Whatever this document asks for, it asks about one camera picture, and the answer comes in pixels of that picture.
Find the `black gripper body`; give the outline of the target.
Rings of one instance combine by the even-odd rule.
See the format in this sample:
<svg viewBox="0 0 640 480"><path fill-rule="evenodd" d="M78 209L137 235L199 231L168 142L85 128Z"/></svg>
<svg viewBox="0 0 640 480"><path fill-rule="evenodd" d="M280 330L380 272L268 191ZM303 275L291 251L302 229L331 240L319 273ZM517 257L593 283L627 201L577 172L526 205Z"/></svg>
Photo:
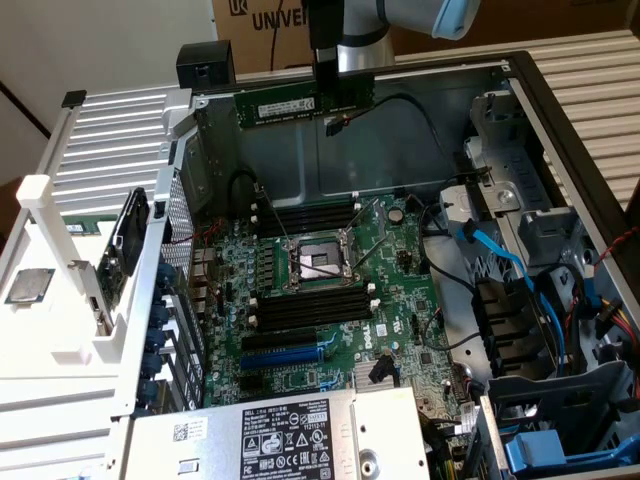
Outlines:
<svg viewBox="0 0 640 480"><path fill-rule="evenodd" d="M344 1L309 0L307 17L313 50L336 47L343 37Z"/></svg>

